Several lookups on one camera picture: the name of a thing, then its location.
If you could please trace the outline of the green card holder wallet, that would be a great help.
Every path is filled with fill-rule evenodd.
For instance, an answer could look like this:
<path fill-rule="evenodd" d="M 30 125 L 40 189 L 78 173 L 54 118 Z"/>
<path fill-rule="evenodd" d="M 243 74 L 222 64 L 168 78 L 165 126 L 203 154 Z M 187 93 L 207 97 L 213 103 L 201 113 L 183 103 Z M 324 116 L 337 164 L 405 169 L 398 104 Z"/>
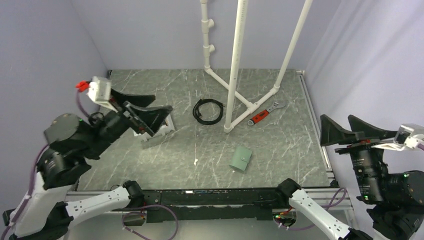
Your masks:
<path fill-rule="evenodd" d="M 234 151 L 229 166 L 235 170 L 245 172 L 251 160 L 252 153 L 252 150 L 243 146 L 238 146 Z"/>

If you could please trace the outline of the white plastic card tray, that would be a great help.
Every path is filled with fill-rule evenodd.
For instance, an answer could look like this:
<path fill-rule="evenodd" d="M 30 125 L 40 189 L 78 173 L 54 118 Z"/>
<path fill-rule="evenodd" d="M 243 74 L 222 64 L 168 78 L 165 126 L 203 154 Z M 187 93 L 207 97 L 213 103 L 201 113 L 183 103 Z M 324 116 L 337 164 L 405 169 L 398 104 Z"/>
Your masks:
<path fill-rule="evenodd" d="M 162 125 L 160 126 L 159 130 L 155 133 L 155 135 L 150 136 L 148 133 L 136 133 L 134 130 L 132 131 L 133 135 L 138 138 L 139 140 L 142 140 L 144 142 L 148 142 L 152 138 L 156 137 L 164 137 L 167 134 L 175 131 L 175 126 L 172 120 L 172 116 L 168 115 Z"/>

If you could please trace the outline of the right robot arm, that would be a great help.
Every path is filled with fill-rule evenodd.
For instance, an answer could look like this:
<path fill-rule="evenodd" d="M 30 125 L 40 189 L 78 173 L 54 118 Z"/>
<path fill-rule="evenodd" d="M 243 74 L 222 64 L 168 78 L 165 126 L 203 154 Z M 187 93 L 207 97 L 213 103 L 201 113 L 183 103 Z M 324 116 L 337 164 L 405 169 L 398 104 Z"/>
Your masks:
<path fill-rule="evenodd" d="M 320 145 L 337 145 L 337 154 L 350 156 L 359 189 L 357 199 L 370 205 L 367 213 L 373 235 L 338 221 L 290 178 L 276 187 L 276 203 L 301 212 L 331 240 L 416 240 L 424 225 L 424 173 L 391 173 L 383 155 L 388 150 L 422 150 L 423 126 L 404 123 L 397 130 L 387 130 L 354 115 L 348 116 L 348 122 L 350 128 L 345 129 L 321 115 Z"/>

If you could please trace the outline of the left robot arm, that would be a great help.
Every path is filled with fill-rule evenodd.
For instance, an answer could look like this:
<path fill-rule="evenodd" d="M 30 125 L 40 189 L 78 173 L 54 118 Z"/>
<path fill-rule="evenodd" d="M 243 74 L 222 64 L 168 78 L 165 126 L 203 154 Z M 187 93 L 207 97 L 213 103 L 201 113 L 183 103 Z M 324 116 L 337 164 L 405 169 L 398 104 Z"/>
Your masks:
<path fill-rule="evenodd" d="M 57 240 L 92 217 L 143 206 L 144 193 L 134 180 L 84 200 L 66 202 L 65 198 L 90 170 L 87 160 L 99 160 L 127 130 L 150 136 L 159 131 L 173 107 L 152 106 L 155 99 L 112 90 L 106 98 L 109 112 L 94 112 L 87 120 L 73 113 L 54 119 L 44 131 L 47 144 L 32 166 L 25 196 L 17 208 L 2 215 L 6 228 L 1 239 Z"/>

